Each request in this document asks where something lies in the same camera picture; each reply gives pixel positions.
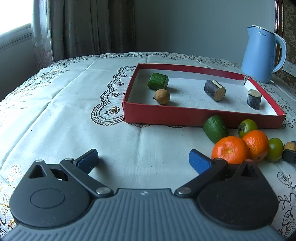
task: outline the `kettle handle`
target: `kettle handle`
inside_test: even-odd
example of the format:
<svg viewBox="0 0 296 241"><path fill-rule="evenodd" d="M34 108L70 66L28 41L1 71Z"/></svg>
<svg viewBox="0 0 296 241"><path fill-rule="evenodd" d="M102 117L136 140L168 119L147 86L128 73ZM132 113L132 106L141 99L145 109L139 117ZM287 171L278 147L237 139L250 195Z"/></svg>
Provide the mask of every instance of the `kettle handle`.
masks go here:
<svg viewBox="0 0 296 241"><path fill-rule="evenodd" d="M286 41L279 36L278 34L274 33L276 36L276 41L279 42L280 46L281 46L281 61L279 62L279 64L277 66L274 67L274 69L272 70L272 72L276 72L278 70L280 70L285 61L286 61L286 56L287 56L287 46L286 46Z"/></svg>

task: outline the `orange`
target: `orange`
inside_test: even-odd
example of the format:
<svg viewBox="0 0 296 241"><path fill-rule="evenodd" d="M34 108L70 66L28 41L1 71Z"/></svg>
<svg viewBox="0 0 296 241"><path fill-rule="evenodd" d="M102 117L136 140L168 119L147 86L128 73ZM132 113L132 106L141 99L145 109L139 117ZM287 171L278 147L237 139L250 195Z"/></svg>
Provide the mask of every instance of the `orange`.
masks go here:
<svg viewBox="0 0 296 241"><path fill-rule="evenodd" d="M212 150L212 159L219 157L232 164L241 164L249 155L246 143L235 136L222 138Z"/></svg>
<svg viewBox="0 0 296 241"><path fill-rule="evenodd" d="M254 162L261 161L267 155L269 143L264 132L250 131L242 139L246 142L250 150L250 159Z"/></svg>

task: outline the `wooden cylinder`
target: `wooden cylinder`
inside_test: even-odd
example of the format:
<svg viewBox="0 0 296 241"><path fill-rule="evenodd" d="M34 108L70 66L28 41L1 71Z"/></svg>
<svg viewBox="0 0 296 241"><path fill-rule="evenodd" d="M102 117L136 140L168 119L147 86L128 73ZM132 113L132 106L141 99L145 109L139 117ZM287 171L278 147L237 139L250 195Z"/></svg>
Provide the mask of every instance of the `wooden cylinder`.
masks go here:
<svg viewBox="0 0 296 241"><path fill-rule="evenodd" d="M248 91L248 105L253 109L259 110L261 104L261 93L257 90Z"/></svg>
<svg viewBox="0 0 296 241"><path fill-rule="evenodd" d="M204 91L216 102L222 100L226 93L226 89L216 80L213 80L213 82L207 80L207 82L205 83Z"/></svg>

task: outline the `gray wall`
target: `gray wall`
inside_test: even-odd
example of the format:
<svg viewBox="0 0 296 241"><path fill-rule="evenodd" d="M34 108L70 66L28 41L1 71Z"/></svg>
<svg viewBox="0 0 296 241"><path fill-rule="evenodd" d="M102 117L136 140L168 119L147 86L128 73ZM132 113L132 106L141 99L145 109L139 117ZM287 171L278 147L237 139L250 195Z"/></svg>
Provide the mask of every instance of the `gray wall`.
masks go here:
<svg viewBox="0 0 296 241"><path fill-rule="evenodd" d="M274 0L134 0L136 50L241 63L246 27L274 31Z"/></svg>
<svg viewBox="0 0 296 241"><path fill-rule="evenodd" d="M32 40L0 51L0 101L36 73Z"/></svg>

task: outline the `green tomato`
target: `green tomato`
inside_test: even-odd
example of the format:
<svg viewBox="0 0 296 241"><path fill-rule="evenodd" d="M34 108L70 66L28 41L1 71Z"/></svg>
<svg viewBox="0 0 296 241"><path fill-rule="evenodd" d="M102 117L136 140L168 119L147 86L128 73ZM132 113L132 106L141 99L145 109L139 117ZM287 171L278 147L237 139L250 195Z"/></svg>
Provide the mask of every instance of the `green tomato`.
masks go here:
<svg viewBox="0 0 296 241"><path fill-rule="evenodd" d="M269 161L278 161L283 154L284 145L279 138L271 138L269 141L269 150L265 157Z"/></svg>
<svg viewBox="0 0 296 241"><path fill-rule="evenodd" d="M245 134L254 130L258 130L258 126L255 121L250 119L243 120L237 128L240 138L243 138Z"/></svg>

